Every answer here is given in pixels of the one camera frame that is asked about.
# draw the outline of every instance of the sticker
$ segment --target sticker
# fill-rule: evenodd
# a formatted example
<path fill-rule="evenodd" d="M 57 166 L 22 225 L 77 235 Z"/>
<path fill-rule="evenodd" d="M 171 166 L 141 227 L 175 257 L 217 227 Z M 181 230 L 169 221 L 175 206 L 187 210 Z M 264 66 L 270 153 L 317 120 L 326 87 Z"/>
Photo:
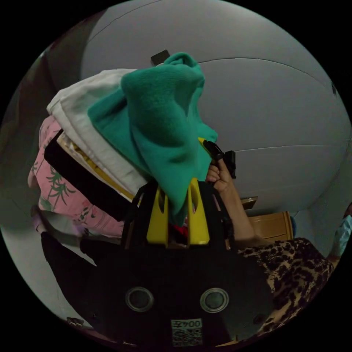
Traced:
<path fill-rule="evenodd" d="M 203 344 L 202 319 L 171 320 L 174 347 L 200 346 Z"/>

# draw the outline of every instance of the pink cloth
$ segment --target pink cloth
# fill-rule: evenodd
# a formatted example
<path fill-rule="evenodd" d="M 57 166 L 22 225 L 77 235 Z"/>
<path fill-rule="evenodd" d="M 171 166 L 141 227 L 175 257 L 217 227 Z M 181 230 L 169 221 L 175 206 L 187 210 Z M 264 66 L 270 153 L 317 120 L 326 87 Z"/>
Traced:
<path fill-rule="evenodd" d="M 40 128 L 39 153 L 28 176 L 29 187 L 40 187 L 39 208 L 66 215 L 74 223 L 80 223 L 85 228 L 107 237 L 121 237 L 124 222 L 115 220 L 91 204 L 44 159 L 44 149 L 60 129 L 60 125 L 52 116 L 47 117 Z"/>

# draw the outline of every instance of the wooden drawer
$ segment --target wooden drawer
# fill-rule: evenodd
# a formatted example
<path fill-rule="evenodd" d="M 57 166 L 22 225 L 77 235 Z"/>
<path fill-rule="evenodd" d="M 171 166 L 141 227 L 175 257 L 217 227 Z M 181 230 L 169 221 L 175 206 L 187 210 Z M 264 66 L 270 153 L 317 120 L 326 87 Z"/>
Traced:
<path fill-rule="evenodd" d="M 267 240 L 289 240 L 293 238 L 288 212 L 249 217 L 255 233 Z"/>

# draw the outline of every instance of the leopard print clothing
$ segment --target leopard print clothing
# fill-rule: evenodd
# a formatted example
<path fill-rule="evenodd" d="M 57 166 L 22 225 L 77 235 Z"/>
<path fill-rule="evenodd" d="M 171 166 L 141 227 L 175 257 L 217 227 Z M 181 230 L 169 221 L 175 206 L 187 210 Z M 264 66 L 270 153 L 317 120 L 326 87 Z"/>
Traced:
<path fill-rule="evenodd" d="M 333 265 L 304 238 L 276 241 L 238 251 L 264 267 L 274 297 L 274 310 L 256 336 L 269 333 L 296 316 L 323 288 Z"/>

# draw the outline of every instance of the blue object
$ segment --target blue object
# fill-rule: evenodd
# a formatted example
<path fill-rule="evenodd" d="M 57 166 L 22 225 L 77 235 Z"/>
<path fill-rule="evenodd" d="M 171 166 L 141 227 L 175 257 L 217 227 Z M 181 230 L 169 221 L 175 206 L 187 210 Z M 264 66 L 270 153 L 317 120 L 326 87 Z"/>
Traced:
<path fill-rule="evenodd" d="M 346 249 L 347 242 L 352 232 L 352 216 L 346 216 L 337 231 L 335 232 L 333 249 L 330 254 L 335 257 L 341 257 Z"/>
<path fill-rule="evenodd" d="M 216 142 L 198 100 L 205 78 L 186 53 L 163 65 L 125 75 L 121 86 L 88 110 L 95 129 L 136 167 L 158 182 L 170 201 L 170 222 L 182 226 L 192 178 L 205 181 L 211 158 L 198 137 Z"/>
<path fill-rule="evenodd" d="M 291 225 L 292 225 L 292 232 L 293 232 L 293 238 L 296 238 L 296 233 L 297 233 L 297 224 L 296 224 L 296 220 L 294 219 L 294 217 L 290 216 L 291 218 Z"/>

